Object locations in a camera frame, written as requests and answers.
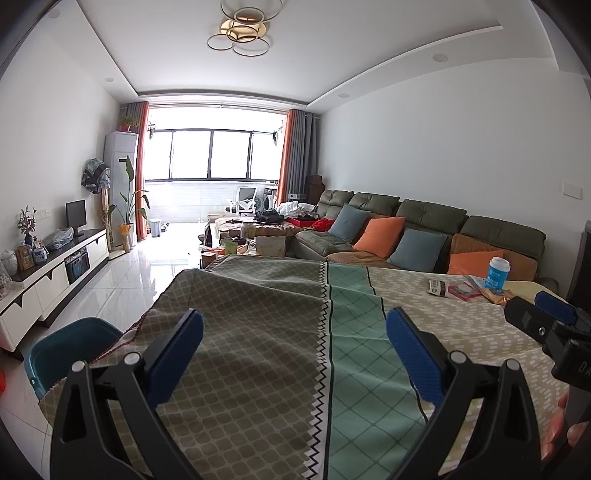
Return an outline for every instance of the blue cup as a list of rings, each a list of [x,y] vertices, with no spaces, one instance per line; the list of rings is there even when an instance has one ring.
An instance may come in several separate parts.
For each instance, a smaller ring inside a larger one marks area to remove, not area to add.
[[[510,269],[511,265],[507,260],[501,257],[493,257],[484,286],[491,290],[502,290]]]

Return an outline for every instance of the green sofa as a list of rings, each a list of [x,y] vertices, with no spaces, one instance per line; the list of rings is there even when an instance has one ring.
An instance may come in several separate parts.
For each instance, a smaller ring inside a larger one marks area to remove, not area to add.
[[[371,212],[369,218],[381,216],[405,217],[405,228],[424,230],[446,235],[446,242],[440,251],[434,272],[446,273],[449,266],[450,249],[455,235],[467,236],[498,248],[510,250],[539,262],[544,253],[546,235],[534,228],[506,222],[504,220],[468,216],[467,211],[438,203],[421,202],[400,197],[373,193],[354,193],[344,190],[326,190],[320,197],[317,212],[320,217],[336,219],[345,203],[360,210]],[[386,259],[376,255],[359,252],[353,244],[361,237],[365,226],[353,242],[347,243],[328,232],[306,230],[298,233],[292,241],[289,254],[308,260],[332,261],[347,264],[367,265],[382,268],[395,268]],[[552,291],[558,284],[552,278],[535,280]]]

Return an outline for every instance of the hand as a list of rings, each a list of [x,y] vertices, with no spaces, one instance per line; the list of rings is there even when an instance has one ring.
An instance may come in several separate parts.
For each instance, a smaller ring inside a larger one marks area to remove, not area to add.
[[[558,437],[565,428],[564,409],[566,408],[566,403],[568,399],[568,392],[566,392],[564,395],[562,395],[562,397],[558,399],[558,406],[560,407],[560,409],[550,419],[550,426],[548,427],[548,431],[546,432],[546,435],[541,442],[542,460],[546,460],[547,457],[554,455],[556,451],[556,445],[554,444],[554,442],[558,440]],[[589,422],[586,421],[585,423],[572,425],[572,427],[569,428],[566,437],[571,447],[574,447],[579,441],[579,439],[583,436],[585,428],[587,428],[588,424]]]

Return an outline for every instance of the throw pillow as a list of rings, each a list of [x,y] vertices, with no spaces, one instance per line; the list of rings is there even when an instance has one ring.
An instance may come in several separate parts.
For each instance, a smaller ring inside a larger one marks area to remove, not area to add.
[[[406,229],[388,263],[403,270],[432,272],[447,235]]]
[[[499,247],[481,242],[475,238],[456,233],[452,239],[452,254],[463,254],[467,252],[492,252]],[[503,250],[503,257],[511,264],[511,270],[507,280],[534,281],[538,272],[538,262],[533,258],[526,257],[511,250]]]
[[[321,218],[312,223],[312,228],[317,232],[328,232],[335,221],[330,218]]]
[[[357,232],[361,230],[369,212],[352,207],[348,203],[343,205],[329,233],[341,240],[351,243]]]
[[[503,257],[503,250],[492,252],[470,252],[466,254],[451,254],[449,258],[450,275],[474,275],[486,278],[492,257]]]
[[[353,249],[388,258],[404,229],[404,217],[372,218]]]

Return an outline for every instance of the white wall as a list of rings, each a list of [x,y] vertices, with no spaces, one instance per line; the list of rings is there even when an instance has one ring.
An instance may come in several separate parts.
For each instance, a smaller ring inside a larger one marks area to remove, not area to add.
[[[102,158],[118,104],[38,25],[0,81],[0,250],[22,240],[17,215],[47,209],[40,238],[65,227],[64,204],[86,200],[88,228],[100,226],[100,200],[80,185],[86,160]]]
[[[206,222],[208,213],[225,213],[230,205],[228,200],[236,199],[238,187],[262,185],[229,181],[148,182],[148,217],[163,222]]]
[[[548,236],[542,275],[566,293],[591,219],[591,102],[549,59],[495,60],[424,75],[322,116],[330,189],[444,203]],[[583,199],[561,193],[562,181]]]

